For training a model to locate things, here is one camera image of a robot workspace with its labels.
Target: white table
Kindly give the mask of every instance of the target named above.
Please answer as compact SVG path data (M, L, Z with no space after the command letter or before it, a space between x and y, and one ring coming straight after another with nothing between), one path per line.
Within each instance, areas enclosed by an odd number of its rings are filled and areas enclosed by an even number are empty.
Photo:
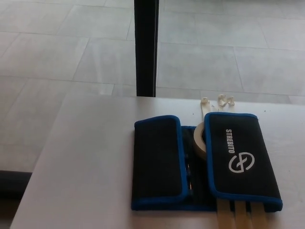
M235 111L259 117L284 202L268 214L270 228L304 228L305 107L236 103ZM68 95L11 228L216 229L215 213L131 211L133 124L158 115L202 120L199 100Z

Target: tiled floor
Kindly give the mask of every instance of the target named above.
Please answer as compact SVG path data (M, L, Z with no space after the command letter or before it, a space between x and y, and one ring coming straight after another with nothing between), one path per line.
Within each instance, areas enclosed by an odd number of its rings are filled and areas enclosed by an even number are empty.
M305 0L160 0L158 44L159 97L305 104ZM135 96L133 0L0 1L0 169L83 92Z

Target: black pouch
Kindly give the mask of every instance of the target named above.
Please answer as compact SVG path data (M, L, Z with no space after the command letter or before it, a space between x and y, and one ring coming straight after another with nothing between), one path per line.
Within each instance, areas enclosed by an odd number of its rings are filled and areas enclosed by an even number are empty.
M172 115L134 124L132 209L216 211L216 198L224 198L280 211L257 117L215 112L204 121L206 161L194 151L195 126L181 126Z

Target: grout line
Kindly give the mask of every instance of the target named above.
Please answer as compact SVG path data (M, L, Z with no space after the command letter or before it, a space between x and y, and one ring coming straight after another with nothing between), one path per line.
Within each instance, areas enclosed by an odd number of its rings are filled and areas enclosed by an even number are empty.
M238 63L237 63L237 59L236 59L235 48L233 48L233 54L234 54L234 60L235 60L236 67L237 67L237 71L238 71L238 76L239 76L240 84L241 84L242 90L243 90L243 92L244 92L243 81L242 81L242 77L241 77L241 75L240 75L240 71L239 71L239 67L238 67Z
M115 88L116 85L117 85L117 83L113 85L113 90L112 90L111 96L113 96L114 88Z
M56 121L56 119L57 119L57 116L58 116L58 114L59 114L59 112L60 112L60 110L61 110L61 107L62 107L62 105L63 105L63 102L65 101L65 99L66 99L66 97L67 97L67 94L71 91L72 86L73 86L72 83L70 83L70 85L68 86L68 88L67 88L67 90L66 90L65 95L63 96L63 98L62 98L62 100L61 100L61 105L59 106L59 108L58 108L58 110L57 110L57 113L56 113L56 116L55 116L55 118L54 118L54 120L53 120L53 122L52 122L51 128L49 128L49 130L48 130L48 132L47 132L45 138L42 140L42 144L41 144L42 149L41 149L41 152L42 152L43 148L45 147L45 145L46 145L46 143L47 143L47 140L48 140L48 138L49 138L49 136L50 136L50 134L51 134L51 130L52 130L52 128L53 128L53 126L54 126L54 123L55 123L55 121Z
M260 23L260 21L259 21L259 18L257 18L256 21L257 21L257 23L258 23L258 25L259 25L259 28L260 28L261 31L262 31L262 34L263 34L263 36L264 36L266 45L267 45L268 49L270 49L270 45L269 45L269 43L268 43L268 41L267 41L267 38L266 38L266 36L265 36L264 30L263 30L262 25L261 25L261 23Z
M9 2L10 4L9 4L9 6L4 10L4 11L2 11L1 13L0 13L0 16L2 15L2 14L4 14L4 12L6 12L9 8L11 8L12 7L12 5L14 4L14 2L11 2L11 1L6 1L6 2Z
M113 95L114 86L115 86L115 84L113 84L112 91L111 91L111 94L110 94L111 96Z
M233 46L233 45L219 45L219 44L185 44L185 43L173 43L173 42L160 42L162 44L178 44L189 46L207 46L207 47L226 47L226 48L245 48L245 49L262 49L262 50L280 50L289 52L305 52L304 50L291 50L291 49L276 49L276 48L262 48L262 47L249 47L249 46Z
M197 31L197 22L196 22L196 14L193 14L194 16L194 26L195 26L195 36L196 36L196 45L199 45L199 39L198 39L198 31Z
M17 99L19 98L21 92L23 91L25 85L28 83L29 79L25 79L24 85L22 86L21 90L19 91L18 95L16 96L16 99L14 100L14 102L12 103L12 105L10 106L9 110L7 111L7 113L5 114L4 118L2 119L2 122L6 119L6 117L8 116L9 112L11 111L12 107L14 106L14 104L16 103Z
M49 80L49 81L64 81L64 82L77 82L77 83L93 83L93 84L110 84L113 85L126 85L126 86L134 86L135 84L121 84L121 83L100 83L100 82L86 82L86 81L72 81L72 80L61 80L61 79L43 79L43 78L35 78L35 77L20 77L20 76L7 76L0 75L0 77L12 77L12 78L21 78L26 79L35 79L35 80ZM168 89L182 89L182 90L194 90L194 91L207 91L207 92L223 92L223 93L246 93L246 94L267 94L267 95L283 95L283 96L296 96L296 97L305 97L305 95L297 95L297 94L273 94L273 93L261 93L261 92L232 92L232 91L219 91L219 90L209 90L209 89L192 89L192 88L178 88L178 87L164 87L157 86L159 88L168 88Z
M38 77L22 77L22 76L11 76L11 75L0 75L0 77L11 77L19 79L34 79L34 80L50 80L50 81L64 81L64 82L76 82L76 83L97 83L97 84L119 84L119 83L100 83L100 82L88 82L79 80L62 80L62 79L49 79L49 78L38 78Z
M276 5L278 6L278 8L280 9L280 11L281 11L281 13L282 13L282 16L285 17L284 11L283 11L281 5L279 4L279 2L276 1L275 3L276 3Z
M130 23L129 23L129 27L128 27L128 31L127 31L127 35L126 35L126 39L125 40L127 40L127 38L128 38L128 34L129 34L129 30L130 30L131 24L132 24L132 18L131 18Z
M0 31L0 32L7 32L7 33L19 33L20 34L32 34L32 35L42 35L42 36L58 36L58 37L71 37L71 38L96 38L101 40L111 40L111 41L128 41L125 39L118 39L118 38L108 38L108 37L85 37L85 36L72 36L72 35L62 35L62 34L49 34L49 33L35 33L35 32L18 32L18 31Z
M81 5L81 4L74 4L74 3L58 3L58 2L42 2L42 1L2 1L2 2L12 2L14 3L39 3L39 4L48 4L48 5L72 5L72 6L84 6L84 7L99 7L99 8L116 8L116 9L125 9L125 10L132 10L132 8L126 8L126 7L108 7L104 6L106 4L106 1L103 6L99 5Z
M70 10L67 12L65 18L62 20L61 25L58 27L57 32L55 33L56 35L58 35L59 31L61 30L62 25L64 24L64 22L66 21L67 17L69 16L69 14L71 13L72 9L74 8L74 6L72 5Z
M13 45L13 43L17 40L17 38L20 36L20 33L17 34L17 36L13 39L13 41L8 45L8 47L5 49L4 53L2 54L2 56L0 56L0 58L2 58L4 56L4 54L6 53L6 51Z
M206 14L206 15L215 15L215 16L228 16L228 17L240 17L240 18L270 18L270 19L279 19L279 20L297 20L297 21L305 21L305 19L297 19L297 18L287 18L285 16L283 17L264 17L264 16L244 16L244 15L236 15L236 14L230 14L226 12L222 13L209 13L209 12L189 12L189 11L175 11L175 10L164 10L165 12L176 12L176 13L195 13L195 14Z
M78 67L79 67L79 65L80 65L80 63L81 63L81 61L82 61L82 58L83 58L83 56L84 56L84 53L86 52L86 49L87 49L87 47L88 47L88 44L89 44L90 40L91 40L91 38L89 38L89 39L87 40L87 44L86 44L86 46L85 46L85 48L84 48L84 51L83 51L82 54L81 54L81 58L80 58L80 60L79 60L79 62L78 62L78 64L77 64L77 67L75 68L75 72L74 72L74 74L73 74L72 81L74 81L75 74L76 74L76 72L77 72L77 69L78 69Z

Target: black pole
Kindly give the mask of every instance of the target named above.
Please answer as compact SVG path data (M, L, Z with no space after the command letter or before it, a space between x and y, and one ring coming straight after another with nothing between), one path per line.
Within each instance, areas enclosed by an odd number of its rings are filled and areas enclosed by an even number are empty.
M134 0L137 96L156 96L159 0Z
M0 199L21 200L32 173L0 170Z

